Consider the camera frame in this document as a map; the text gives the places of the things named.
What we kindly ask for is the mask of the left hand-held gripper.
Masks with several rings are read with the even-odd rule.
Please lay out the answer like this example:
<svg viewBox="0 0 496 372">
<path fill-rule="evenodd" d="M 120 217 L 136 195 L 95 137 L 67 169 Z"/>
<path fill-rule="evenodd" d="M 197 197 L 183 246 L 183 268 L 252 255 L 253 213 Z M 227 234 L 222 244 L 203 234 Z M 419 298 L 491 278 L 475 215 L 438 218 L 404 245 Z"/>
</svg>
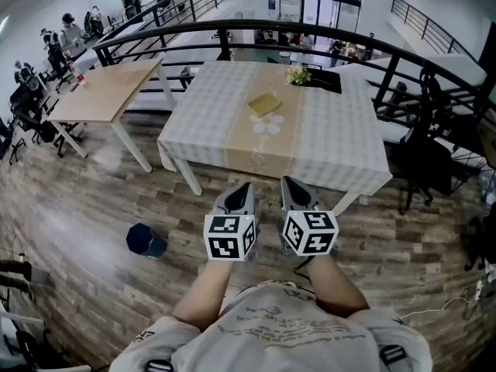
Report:
<svg viewBox="0 0 496 372">
<path fill-rule="evenodd" d="M 205 216 L 203 238 L 210 260 L 248 260 L 257 240 L 253 184 L 245 182 L 217 197 Z"/>
</svg>

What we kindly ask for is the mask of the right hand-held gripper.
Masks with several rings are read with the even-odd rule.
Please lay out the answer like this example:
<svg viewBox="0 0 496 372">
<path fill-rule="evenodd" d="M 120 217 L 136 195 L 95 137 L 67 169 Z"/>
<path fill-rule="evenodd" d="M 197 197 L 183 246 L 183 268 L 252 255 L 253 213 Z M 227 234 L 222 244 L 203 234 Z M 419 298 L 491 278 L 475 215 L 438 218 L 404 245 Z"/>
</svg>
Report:
<svg viewBox="0 0 496 372">
<path fill-rule="evenodd" d="M 290 176 L 281 178 L 280 236 L 285 250 L 300 257 L 328 255 L 339 227 L 315 190 Z"/>
</svg>

